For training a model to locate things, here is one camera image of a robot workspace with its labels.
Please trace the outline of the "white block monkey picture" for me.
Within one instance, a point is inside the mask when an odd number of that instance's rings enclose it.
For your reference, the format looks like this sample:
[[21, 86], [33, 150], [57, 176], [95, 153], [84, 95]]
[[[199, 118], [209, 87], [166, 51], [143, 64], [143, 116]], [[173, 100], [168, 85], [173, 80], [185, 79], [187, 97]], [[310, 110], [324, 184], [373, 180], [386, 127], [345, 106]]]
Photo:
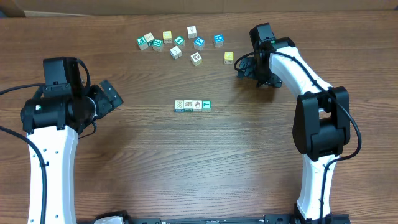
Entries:
[[202, 112], [203, 109], [202, 100], [193, 100], [192, 103], [193, 103], [193, 112]]

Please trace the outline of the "white block green edge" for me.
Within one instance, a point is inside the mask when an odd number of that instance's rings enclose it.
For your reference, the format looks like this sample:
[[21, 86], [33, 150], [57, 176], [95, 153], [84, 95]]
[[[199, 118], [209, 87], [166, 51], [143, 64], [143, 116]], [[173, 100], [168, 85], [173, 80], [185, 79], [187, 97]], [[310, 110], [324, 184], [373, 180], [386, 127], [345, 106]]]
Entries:
[[183, 101], [183, 109], [184, 109], [184, 112], [192, 112], [193, 111], [193, 101], [192, 100], [184, 100]]

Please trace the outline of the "white block blue edge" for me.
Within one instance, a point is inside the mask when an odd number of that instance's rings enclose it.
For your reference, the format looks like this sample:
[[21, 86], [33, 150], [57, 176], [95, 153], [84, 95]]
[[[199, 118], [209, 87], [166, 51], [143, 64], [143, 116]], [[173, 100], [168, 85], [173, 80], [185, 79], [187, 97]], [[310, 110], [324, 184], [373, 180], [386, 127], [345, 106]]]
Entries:
[[184, 112], [184, 101], [183, 100], [175, 100], [174, 103], [174, 110], [176, 113], [182, 113]]

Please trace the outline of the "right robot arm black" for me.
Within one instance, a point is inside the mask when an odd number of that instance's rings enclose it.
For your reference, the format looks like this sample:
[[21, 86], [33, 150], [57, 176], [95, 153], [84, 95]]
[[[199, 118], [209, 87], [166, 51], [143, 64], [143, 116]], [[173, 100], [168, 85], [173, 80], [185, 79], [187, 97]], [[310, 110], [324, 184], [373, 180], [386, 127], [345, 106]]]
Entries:
[[290, 223], [349, 223], [348, 215], [334, 215], [330, 189], [336, 160], [350, 140], [349, 94], [323, 81], [301, 57], [288, 37], [276, 38], [270, 24], [250, 30], [253, 46], [234, 64], [239, 78], [257, 86], [286, 85], [296, 97], [292, 135], [303, 155], [300, 195]]

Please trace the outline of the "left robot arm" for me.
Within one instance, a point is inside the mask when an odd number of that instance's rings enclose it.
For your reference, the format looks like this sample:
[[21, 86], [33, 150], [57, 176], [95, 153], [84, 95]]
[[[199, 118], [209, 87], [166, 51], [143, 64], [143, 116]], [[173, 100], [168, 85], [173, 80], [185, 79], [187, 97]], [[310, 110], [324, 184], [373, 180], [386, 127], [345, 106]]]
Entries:
[[30, 152], [29, 223], [76, 223], [74, 161], [80, 134], [123, 100], [108, 80], [81, 79], [74, 57], [43, 61], [45, 83], [21, 109]]

